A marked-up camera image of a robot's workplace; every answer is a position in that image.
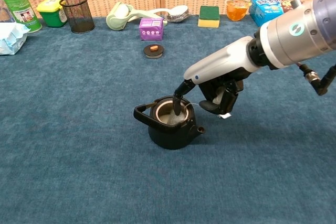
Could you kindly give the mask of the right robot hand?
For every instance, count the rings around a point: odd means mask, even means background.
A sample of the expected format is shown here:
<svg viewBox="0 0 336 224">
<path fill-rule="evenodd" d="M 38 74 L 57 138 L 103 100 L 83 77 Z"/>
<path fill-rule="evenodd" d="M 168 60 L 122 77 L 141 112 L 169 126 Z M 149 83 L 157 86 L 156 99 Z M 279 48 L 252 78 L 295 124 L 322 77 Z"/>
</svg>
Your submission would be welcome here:
<svg viewBox="0 0 336 224">
<path fill-rule="evenodd" d="M 231 112 L 243 80 L 268 63 L 259 37 L 246 36 L 225 46 L 187 68 L 173 94 L 174 113 L 180 114 L 182 97 L 195 86 L 205 97 L 201 108 L 212 114 Z"/>
</svg>

